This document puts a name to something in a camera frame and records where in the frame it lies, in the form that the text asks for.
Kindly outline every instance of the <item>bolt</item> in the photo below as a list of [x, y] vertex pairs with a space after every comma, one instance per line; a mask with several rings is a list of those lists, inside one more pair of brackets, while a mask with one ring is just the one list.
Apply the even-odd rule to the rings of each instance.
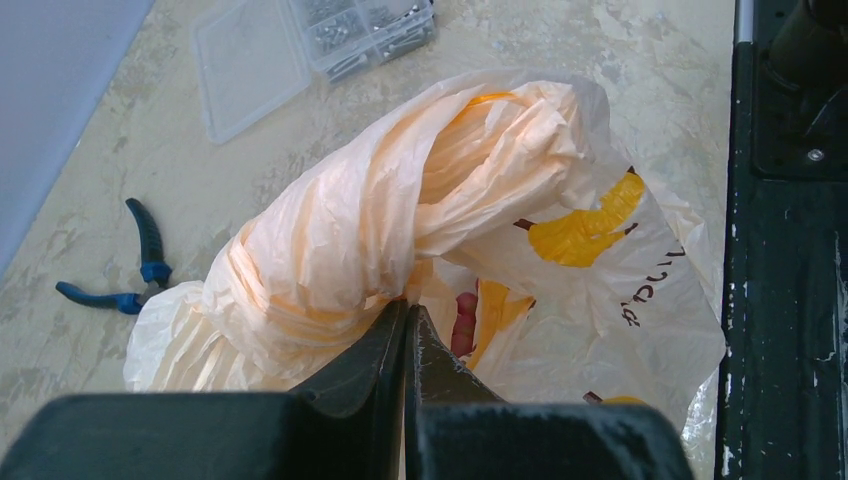
[[346, 58], [341, 62], [337, 63], [333, 68], [327, 71], [327, 74], [331, 77], [331, 80], [338, 79], [344, 75], [346, 75], [351, 70], [359, 67], [360, 65], [364, 65], [368, 62], [368, 56], [364, 53], [360, 54], [356, 57]]
[[395, 48], [407, 47], [410, 45], [415, 45], [416, 43], [421, 43], [427, 37], [427, 34], [424, 32], [423, 28], [413, 30], [412, 32], [408, 33], [408, 36], [401, 38], [399, 42], [394, 44]]
[[820, 161], [824, 160], [824, 152], [822, 152], [818, 148], [814, 148], [814, 149], [810, 150], [809, 152], [807, 152], [807, 158], [810, 159], [810, 161], [813, 161], [813, 162], [820, 162]]
[[338, 47], [344, 43], [345, 40], [347, 40], [347, 31], [344, 28], [336, 30], [336, 33], [333, 34], [333, 39], [331, 40], [333, 48]]

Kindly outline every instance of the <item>pliers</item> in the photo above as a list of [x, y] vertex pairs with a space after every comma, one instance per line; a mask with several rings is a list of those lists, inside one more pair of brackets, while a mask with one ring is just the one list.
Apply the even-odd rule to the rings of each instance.
[[141, 242], [141, 278], [147, 282], [144, 293], [113, 293], [91, 295], [67, 282], [58, 282], [56, 290], [68, 300], [87, 307], [115, 309], [127, 315], [137, 315], [147, 300], [168, 288], [171, 267], [165, 263], [162, 237], [150, 212], [138, 200], [127, 199], [127, 207], [135, 218]]

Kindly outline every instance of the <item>white plastic bag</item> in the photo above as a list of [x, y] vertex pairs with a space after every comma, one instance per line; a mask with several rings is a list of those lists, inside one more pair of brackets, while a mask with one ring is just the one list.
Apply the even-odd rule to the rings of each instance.
[[[447, 342], [450, 262], [480, 279], [468, 365], [496, 392], [632, 397], [682, 428], [724, 339], [665, 218], [685, 224], [691, 210], [660, 209], [608, 120], [603, 90], [578, 77], [434, 85], [289, 185], [205, 282], [150, 299], [128, 388], [291, 388], [400, 295], [421, 297]], [[691, 226], [677, 233], [697, 246], [703, 225]]]

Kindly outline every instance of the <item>clear plastic lid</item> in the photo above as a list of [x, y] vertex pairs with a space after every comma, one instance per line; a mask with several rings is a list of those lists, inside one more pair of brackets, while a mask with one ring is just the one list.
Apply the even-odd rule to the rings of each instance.
[[312, 81], [286, 2], [246, 0], [196, 21], [192, 44], [209, 138], [224, 143]]

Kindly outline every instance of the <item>marble floor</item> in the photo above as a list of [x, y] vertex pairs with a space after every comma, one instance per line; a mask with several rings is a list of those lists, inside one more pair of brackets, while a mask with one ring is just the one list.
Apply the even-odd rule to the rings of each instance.
[[206, 137], [189, 44], [214, 3], [157, 0], [0, 283], [0, 451], [48, 400], [123, 389], [133, 318], [73, 305], [53, 285], [143, 289], [125, 198], [153, 211], [173, 280], [202, 279], [301, 172], [470, 69], [558, 68], [600, 83], [637, 166], [706, 219], [721, 264], [733, 1], [437, 0], [433, 43], [337, 88], [314, 84], [223, 146]]

